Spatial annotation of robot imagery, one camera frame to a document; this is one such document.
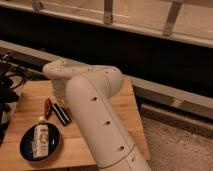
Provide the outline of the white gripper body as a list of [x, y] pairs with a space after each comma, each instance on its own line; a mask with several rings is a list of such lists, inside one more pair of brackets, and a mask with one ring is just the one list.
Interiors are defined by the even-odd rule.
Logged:
[[53, 94], [56, 98], [65, 98], [67, 81], [65, 79], [55, 79], [52, 81]]

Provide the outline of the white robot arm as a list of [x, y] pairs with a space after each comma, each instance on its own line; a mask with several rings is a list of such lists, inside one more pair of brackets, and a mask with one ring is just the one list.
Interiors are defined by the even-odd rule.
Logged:
[[99, 171], [151, 171], [109, 101], [123, 85], [118, 68], [57, 60], [44, 65], [43, 74], [71, 111]]

